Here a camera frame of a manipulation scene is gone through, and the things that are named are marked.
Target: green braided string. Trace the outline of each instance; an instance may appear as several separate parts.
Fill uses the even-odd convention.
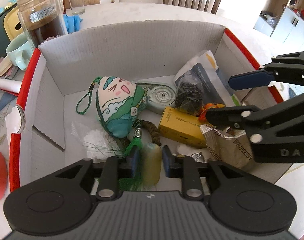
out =
[[[93,82],[92,82],[92,84],[91,84],[91,86],[90,86],[90,88],[89,88],[87,94],[86,94],[85,96],[83,96],[83,97],[81,98],[81,100],[79,100],[79,102],[77,103],[76,108],[75,108],[76,113],[84,115],[84,114],[86,113],[86,111],[89,109],[89,107],[90,107],[90,105],[91,105],[91,102],[92,102],[92,90],[93,90],[93,88],[94,88],[94,86],[95,86],[95,83],[96,83],[96,82],[99,82],[101,79],[102,79],[102,77],[97,77],[97,78],[95,78],[95,79],[93,80]],[[88,98],[88,105],[87,105],[87,107],[85,108],[84,111],[79,112],[79,111],[78,111],[79,104],[80,104],[80,103],[82,102],[82,100],[83,100],[85,97],[87,97],[88,95],[89,95],[89,98]]]

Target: jar label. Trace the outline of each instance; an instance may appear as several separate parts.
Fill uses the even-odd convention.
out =
[[[45,18],[46,16],[49,16],[53,12],[55,12],[55,5],[52,4],[49,7],[46,7],[38,12],[32,13],[29,18],[31,19],[32,23],[38,22],[39,20]]]

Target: mint green mug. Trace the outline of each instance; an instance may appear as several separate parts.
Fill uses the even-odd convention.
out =
[[[6,53],[12,63],[21,70],[27,68],[33,52],[34,47],[32,43],[27,40],[25,33],[21,33],[15,37],[6,48]]]

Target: yellow box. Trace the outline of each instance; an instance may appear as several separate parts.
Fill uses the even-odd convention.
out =
[[[200,130],[198,118],[166,107],[161,117],[159,130],[162,136],[195,148],[205,148],[206,142]]]

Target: pale yellow bottle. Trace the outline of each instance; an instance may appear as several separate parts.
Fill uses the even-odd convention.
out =
[[[142,177],[145,186],[154,186],[159,182],[162,162],[161,147],[147,143],[142,149]]]

